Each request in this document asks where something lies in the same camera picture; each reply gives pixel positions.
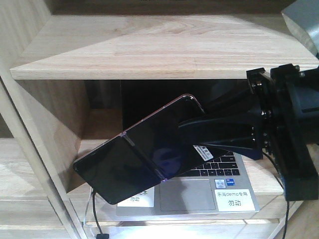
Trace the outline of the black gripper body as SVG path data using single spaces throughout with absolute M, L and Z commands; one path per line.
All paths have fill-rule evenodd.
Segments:
M 265 148 L 275 157 L 286 200 L 317 200 L 319 173 L 307 145 L 319 142 L 319 69 L 286 64 L 246 74 L 260 101 Z

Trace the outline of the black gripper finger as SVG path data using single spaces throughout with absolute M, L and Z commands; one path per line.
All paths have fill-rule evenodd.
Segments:
M 205 117 L 257 115 L 257 96 L 248 86 L 235 87 L 206 106 Z
M 262 124 L 262 118 L 252 112 L 210 114 L 180 123 L 178 133 L 186 144 L 227 150 L 259 160 L 263 155 Z

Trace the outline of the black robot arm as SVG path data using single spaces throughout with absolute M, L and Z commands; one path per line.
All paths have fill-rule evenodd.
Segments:
M 178 127 L 187 144 L 258 160 L 274 156 L 287 201 L 316 200 L 319 174 L 308 144 L 319 141 L 319 70 L 287 64 L 247 79 L 207 105 L 208 114 Z

